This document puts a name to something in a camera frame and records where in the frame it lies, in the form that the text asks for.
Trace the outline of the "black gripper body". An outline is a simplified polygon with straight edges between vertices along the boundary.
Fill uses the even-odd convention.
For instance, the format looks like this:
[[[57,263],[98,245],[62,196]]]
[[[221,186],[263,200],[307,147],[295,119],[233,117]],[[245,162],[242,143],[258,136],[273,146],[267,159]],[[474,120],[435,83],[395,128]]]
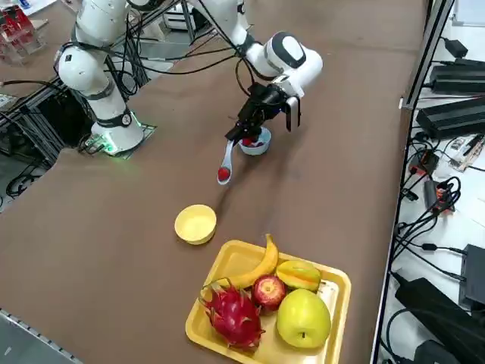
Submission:
[[[253,83],[249,88],[246,105],[251,108],[266,108],[274,114],[286,110],[286,93],[278,86],[269,83]]]

